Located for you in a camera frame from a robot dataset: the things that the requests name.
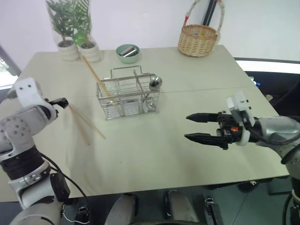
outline stainless steel utensil holder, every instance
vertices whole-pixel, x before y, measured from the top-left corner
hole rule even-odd
[[[139,86],[134,75],[113,78],[113,72],[120,69],[139,68]],[[157,111],[159,90],[150,90],[149,83],[155,74],[143,73],[141,66],[111,69],[111,77],[101,80],[111,96],[107,96],[97,83],[97,98],[105,113],[106,120],[119,117],[152,113]]]

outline white wall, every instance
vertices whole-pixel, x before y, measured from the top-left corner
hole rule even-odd
[[[124,43],[176,46],[193,0],[91,0],[93,37],[102,49]],[[202,0],[189,23],[200,23]],[[234,57],[300,60],[299,0],[224,0],[223,44]],[[216,28],[216,7],[211,26]],[[0,45],[23,69],[35,52],[55,51],[44,0],[0,0]]]

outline metal spoon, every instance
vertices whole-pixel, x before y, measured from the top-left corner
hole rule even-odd
[[[155,76],[152,78],[152,80],[149,83],[149,89],[150,90],[159,90],[161,85],[163,84],[163,79],[161,79],[159,76]],[[147,99],[149,94],[147,94],[143,100],[142,103]],[[153,108],[153,101],[150,103],[150,107]]]

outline white flower pot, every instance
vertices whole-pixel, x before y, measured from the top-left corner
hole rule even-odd
[[[57,45],[57,49],[60,53],[60,57],[64,61],[75,61],[80,58],[80,53],[74,42],[72,42],[72,45],[68,47],[60,47],[59,45],[60,43]]]
[[[87,59],[88,62],[99,62],[102,60],[102,53],[96,43],[92,48],[81,48],[79,47],[80,53]]]

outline green plant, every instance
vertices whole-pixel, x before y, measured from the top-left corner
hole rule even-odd
[[[59,0],[58,2],[47,0],[46,3],[53,29],[62,37],[61,47],[69,46],[70,43],[66,40],[66,37],[72,37],[74,34],[73,25],[69,19],[69,14],[73,7],[73,0]]]
[[[73,9],[69,18],[76,33],[72,36],[75,43],[84,48],[94,46],[90,41],[91,19],[89,12],[89,0],[71,0]]]
[[[67,45],[66,37],[72,37],[78,46],[84,48],[94,46],[90,41],[89,0],[59,0],[57,2],[47,0],[46,2],[53,29],[61,35],[63,43]]]

